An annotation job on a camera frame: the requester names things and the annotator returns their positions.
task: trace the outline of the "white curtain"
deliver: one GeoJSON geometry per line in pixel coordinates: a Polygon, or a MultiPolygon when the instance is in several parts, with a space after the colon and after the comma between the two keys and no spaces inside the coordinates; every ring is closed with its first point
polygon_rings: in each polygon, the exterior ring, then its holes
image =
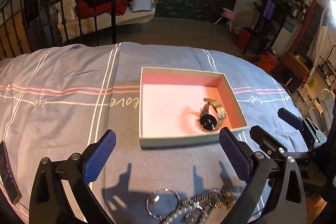
{"type": "Polygon", "coordinates": [[[310,76],[312,76],[317,64],[319,55],[322,51],[323,45],[325,43],[326,37],[327,37],[327,31],[329,27],[330,22],[330,16],[329,16],[329,8],[325,7],[322,13],[321,21],[319,24],[319,27],[316,31],[316,34],[314,36],[314,39],[310,45],[310,48],[308,50],[307,56],[312,60],[314,66],[312,70],[310,71],[310,76]]]}

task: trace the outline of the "floor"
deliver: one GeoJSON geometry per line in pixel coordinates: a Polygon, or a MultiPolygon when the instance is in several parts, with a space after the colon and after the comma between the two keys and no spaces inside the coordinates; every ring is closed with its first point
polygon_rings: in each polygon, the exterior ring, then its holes
{"type": "MultiPolygon", "coordinates": [[[[95,33],[86,35],[88,41],[96,41],[95,36],[95,33]]],[[[189,19],[154,17],[147,23],[117,26],[117,42],[188,46],[241,57],[241,50],[233,43],[235,37],[221,22],[215,25],[189,19]]],[[[99,38],[100,45],[110,44],[111,28],[99,31],[99,38]]]]}

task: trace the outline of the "smartphone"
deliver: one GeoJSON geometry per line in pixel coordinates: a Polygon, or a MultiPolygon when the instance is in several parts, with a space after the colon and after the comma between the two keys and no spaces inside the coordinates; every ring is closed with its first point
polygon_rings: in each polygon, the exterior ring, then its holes
{"type": "Polygon", "coordinates": [[[0,176],[9,200],[15,205],[22,196],[9,165],[6,145],[3,141],[0,143],[0,176]]]}

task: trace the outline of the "bedspread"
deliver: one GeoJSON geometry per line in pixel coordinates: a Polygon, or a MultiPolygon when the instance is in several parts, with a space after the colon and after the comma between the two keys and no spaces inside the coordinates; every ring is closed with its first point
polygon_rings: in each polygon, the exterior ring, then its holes
{"type": "MultiPolygon", "coordinates": [[[[233,190],[236,198],[240,195],[245,183],[218,143],[141,149],[138,112],[143,66],[224,73],[250,128],[261,126],[289,151],[306,151],[300,133],[277,116],[281,107],[300,115],[289,95],[271,76],[240,58],[132,42],[43,49],[0,62],[0,138],[5,140],[22,194],[13,206],[22,220],[28,223],[30,193],[41,158],[65,160],[74,152],[82,153],[108,128],[115,131],[117,145],[90,187],[116,224],[158,223],[148,215],[144,202],[151,192],[165,187],[181,198],[221,187],[233,190]]],[[[234,134],[253,151],[259,150],[248,129],[234,134]]],[[[68,193],[69,185],[64,187],[68,193]]],[[[268,194],[266,186],[254,217],[260,215],[268,194]]],[[[68,199],[83,220],[74,197],[68,199]]],[[[215,209],[208,223],[220,223],[226,214],[224,208],[215,209]]]]}

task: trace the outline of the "purple cloth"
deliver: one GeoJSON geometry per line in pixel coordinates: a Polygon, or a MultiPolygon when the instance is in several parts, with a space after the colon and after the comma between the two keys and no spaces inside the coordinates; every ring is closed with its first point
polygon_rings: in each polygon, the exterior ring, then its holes
{"type": "Polygon", "coordinates": [[[274,2],[271,0],[267,0],[266,7],[264,10],[264,17],[266,17],[268,20],[271,20],[274,8],[275,8],[274,2]]]}

